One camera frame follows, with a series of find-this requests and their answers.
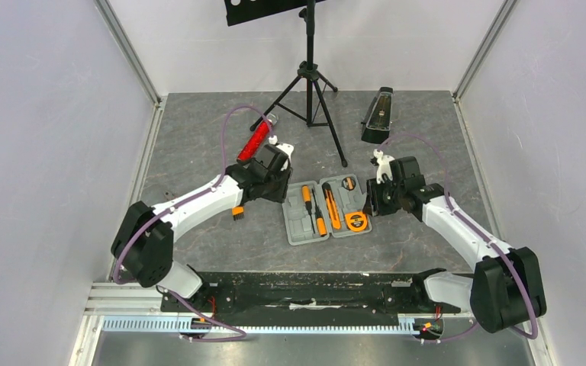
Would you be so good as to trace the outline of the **orange tape measure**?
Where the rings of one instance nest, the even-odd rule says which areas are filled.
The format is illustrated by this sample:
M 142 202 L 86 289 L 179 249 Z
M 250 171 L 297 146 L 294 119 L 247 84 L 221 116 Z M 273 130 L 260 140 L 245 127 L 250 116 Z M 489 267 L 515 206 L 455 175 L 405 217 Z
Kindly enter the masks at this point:
M 346 227 L 353 232 L 359 233 L 367 229 L 368 217 L 362 211 L 353 211 L 345 214 Z

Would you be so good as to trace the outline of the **orange black utility knife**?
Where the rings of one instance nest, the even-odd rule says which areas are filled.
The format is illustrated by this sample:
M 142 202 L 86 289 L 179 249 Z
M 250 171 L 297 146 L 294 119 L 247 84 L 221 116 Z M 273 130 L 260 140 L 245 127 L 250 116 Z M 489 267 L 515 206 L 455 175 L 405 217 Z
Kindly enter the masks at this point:
M 328 182 L 323 183 L 321 185 L 321 187 L 323 189 L 323 194 L 324 194 L 325 201 L 327 204 L 327 209 L 328 209 L 328 212 L 330 215 L 331 226 L 333 227 L 334 230 L 340 230 L 342 228 L 342 224 L 340 221 L 340 214 L 338 211 L 338 206 L 337 206 L 335 197 L 333 196 L 332 188 Z

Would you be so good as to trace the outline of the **orange handled screwdriver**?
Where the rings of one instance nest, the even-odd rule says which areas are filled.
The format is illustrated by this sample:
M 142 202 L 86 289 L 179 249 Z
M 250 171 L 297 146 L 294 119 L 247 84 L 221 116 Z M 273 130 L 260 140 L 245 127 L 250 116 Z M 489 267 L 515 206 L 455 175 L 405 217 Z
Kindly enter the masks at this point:
M 307 215 L 309 216 L 309 220 L 311 223 L 311 230 L 313 233 L 315 233 L 314 218 L 312 216 L 311 190 L 307 185 L 303 185 L 301 188 L 301 193 L 302 193 L 304 206 L 305 206 L 305 209 L 307 211 Z
M 314 213 L 315 213 L 315 222 L 317 226 L 317 231 L 321 237 L 325 237 L 327 235 L 327 228 L 324 222 L 324 218 L 322 216 L 321 210 L 318 206 L 317 198 L 315 195 L 315 190 L 311 189 L 311 196 L 314 202 Z

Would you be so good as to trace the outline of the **grey plastic tool case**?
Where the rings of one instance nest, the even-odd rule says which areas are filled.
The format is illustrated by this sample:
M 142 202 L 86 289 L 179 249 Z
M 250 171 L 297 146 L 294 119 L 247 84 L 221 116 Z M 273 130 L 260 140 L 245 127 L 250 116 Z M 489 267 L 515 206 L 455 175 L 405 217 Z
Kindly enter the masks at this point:
M 356 179 L 356 188 L 353 191 L 347 191 L 342 187 L 342 180 L 346 176 L 352 176 Z M 342 224 L 342 228 L 340 230 L 334 230 L 331 226 L 330 215 L 327 209 L 323 189 L 321 187 L 321 185 L 325 182 L 330 184 L 333 191 L 333 196 L 335 197 L 338 206 L 340 221 Z M 318 206 L 321 210 L 327 228 L 327 235 L 325 237 L 321 237 L 317 231 L 312 196 L 311 204 L 315 233 L 313 233 L 311 230 L 311 223 L 309 216 L 307 215 L 301 193 L 301 188 L 303 185 L 307 185 L 310 190 L 312 188 L 315 190 Z M 303 181 L 289 185 L 285 202 L 282 205 L 289 244 L 292 246 L 300 246 L 325 241 L 330 237 L 342 239 L 371 232 L 372 224 L 369 222 L 368 216 L 369 225 L 367 229 L 362 232 L 356 233 L 350 231 L 345 224 L 345 214 L 353 211 L 362 211 L 364 203 L 365 193 L 360 187 L 357 176 L 354 174 L 338 175 L 329 178 L 322 178 L 320 181 Z

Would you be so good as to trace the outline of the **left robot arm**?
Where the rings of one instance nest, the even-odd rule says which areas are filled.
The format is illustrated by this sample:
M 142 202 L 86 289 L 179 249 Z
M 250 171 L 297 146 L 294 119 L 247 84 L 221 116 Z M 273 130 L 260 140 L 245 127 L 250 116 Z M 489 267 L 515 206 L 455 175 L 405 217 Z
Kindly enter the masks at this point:
M 204 280 L 190 265 L 174 260 L 174 243 L 213 216 L 250 201 L 282 203 L 293 151 L 291 144 L 266 144 L 247 162 L 229 165 L 194 191 L 153 207 L 132 204 L 111 246 L 114 281 L 123 284 L 120 270 L 125 269 L 141 287 L 161 287 L 178 294 L 189 310 L 204 309 L 209 300 Z

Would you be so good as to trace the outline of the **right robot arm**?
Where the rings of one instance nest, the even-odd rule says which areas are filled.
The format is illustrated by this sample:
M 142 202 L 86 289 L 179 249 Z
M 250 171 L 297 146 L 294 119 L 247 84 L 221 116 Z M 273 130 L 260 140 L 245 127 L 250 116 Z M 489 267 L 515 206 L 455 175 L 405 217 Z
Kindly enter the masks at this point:
M 515 249 L 478 225 L 440 184 L 427 184 L 413 156 L 396 159 L 377 149 L 376 176 L 366 182 L 364 212 L 372 217 L 403 210 L 440 234 L 473 270 L 470 277 L 434 268 L 412 278 L 410 299 L 420 311 L 448 304 L 470 312 L 486 332 L 512 329 L 528 339 L 539 335 L 546 314 L 539 259 Z

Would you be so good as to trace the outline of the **orange hex key set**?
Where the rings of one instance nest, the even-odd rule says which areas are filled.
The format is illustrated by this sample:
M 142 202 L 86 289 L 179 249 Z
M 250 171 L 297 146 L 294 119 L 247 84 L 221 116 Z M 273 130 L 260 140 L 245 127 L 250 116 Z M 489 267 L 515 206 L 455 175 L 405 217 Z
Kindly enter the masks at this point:
M 233 207 L 232 217 L 234 221 L 242 220 L 245 217 L 245 208 L 243 206 Z

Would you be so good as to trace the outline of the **red glitter tube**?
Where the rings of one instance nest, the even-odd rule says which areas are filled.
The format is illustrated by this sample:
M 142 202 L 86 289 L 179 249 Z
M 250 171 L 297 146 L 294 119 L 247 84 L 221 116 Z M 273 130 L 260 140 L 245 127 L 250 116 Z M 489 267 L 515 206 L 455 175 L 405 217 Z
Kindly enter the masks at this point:
M 277 117 L 274 114 L 268 114 L 266 120 L 260 120 L 252 136 L 237 157 L 239 163 L 246 163 L 255 156 L 262 143 L 267 140 L 270 130 L 275 124 L 277 124 Z

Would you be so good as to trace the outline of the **black metronome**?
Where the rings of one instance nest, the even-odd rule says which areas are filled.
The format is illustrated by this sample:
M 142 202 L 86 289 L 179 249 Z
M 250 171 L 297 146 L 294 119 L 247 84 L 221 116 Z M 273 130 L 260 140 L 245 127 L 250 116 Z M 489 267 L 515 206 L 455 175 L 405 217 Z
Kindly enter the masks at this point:
M 381 87 L 372 99 L 362 122 L 361 141 L 381 144 L 390 136 L 394 89 Z

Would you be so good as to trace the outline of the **black tripod stand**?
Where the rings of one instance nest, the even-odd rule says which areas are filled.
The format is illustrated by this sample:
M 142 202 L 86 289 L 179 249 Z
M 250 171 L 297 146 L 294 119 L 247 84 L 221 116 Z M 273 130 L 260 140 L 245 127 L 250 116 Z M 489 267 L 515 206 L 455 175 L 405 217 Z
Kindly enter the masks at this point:
M 315 7 L 316 1 L 290 1 L 291 8 L 300 7 L 298 17 L 305 22 L 306 34 L 306 60 L 302 61 L 298 67 L 297 75 L 285 90 L 268 106 L 266 113 L 272 111 L 275 107 L 280 107 L 288 113 L 294 115 L 306 123 L 307 127 L 329 127 L 333 141 L 340 157 L 342 167 L 348 166 L 347 159 L 344 155 L 339 137 L 335 130 L 327 103 L 324 97 L 324 91 L 320 88 L 319 81 L 325 83 L 333 92 L 338 92 L 338 88 L 332 84 L 319 70 L 314 63 L 314 35 L 315 35 Z M 301 81 L 306 81 L 306 114 L 302 116 L 289 107 L 284 106 L 281 101 L 284 97 Z

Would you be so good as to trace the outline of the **black perforated stand plate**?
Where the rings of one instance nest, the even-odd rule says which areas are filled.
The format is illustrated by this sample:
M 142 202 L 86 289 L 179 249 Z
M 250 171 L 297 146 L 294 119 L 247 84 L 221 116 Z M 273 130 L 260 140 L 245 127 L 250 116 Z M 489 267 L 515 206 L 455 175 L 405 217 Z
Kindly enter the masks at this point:
M 290 11 L 297 8 L 305 8 L 312 2 L 318 3 L 322 1 L 323 0 L 224 0 L 227 26 L 232 27 L 285 11 Z

